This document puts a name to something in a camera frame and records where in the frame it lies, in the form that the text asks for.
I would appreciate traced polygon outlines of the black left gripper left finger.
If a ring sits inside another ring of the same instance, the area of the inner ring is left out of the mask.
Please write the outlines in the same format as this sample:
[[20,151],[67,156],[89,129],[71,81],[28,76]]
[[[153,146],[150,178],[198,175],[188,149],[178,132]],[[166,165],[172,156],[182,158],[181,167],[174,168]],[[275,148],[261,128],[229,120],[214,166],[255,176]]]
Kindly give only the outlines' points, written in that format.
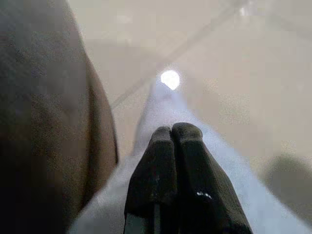
[[159,127],[131,176],[123,234],[178,234],[177,195],[174,141]]

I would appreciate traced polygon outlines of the grey pillow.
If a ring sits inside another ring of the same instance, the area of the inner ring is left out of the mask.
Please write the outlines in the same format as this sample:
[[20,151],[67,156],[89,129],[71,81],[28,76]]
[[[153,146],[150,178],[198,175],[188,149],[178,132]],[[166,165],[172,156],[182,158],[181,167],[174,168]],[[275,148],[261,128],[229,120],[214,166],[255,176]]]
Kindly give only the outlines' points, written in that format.
[[[161,82],[151,88],[136,132],[132,154],[113,172],[107,184],[80,213],[67,234],[123,234],[124,209],[131,176],[141,160],[153,132],[186,122],[198,127],[207,149],[229,177],[253,234],[312,234],[308,227],[251,172],[245,160],[209,126],[201,123],[186,107],[179,93]],[[177,173],[177,220],[180,233],[180,194]]]

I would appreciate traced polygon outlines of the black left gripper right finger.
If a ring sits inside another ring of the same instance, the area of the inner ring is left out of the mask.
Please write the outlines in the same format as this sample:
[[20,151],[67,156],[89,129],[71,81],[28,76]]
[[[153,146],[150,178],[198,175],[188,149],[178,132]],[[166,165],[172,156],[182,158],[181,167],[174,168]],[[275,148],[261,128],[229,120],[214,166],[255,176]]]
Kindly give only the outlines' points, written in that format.
[[186,122],[172,128],[180,194],[181,234],[253,234],[233,185]]

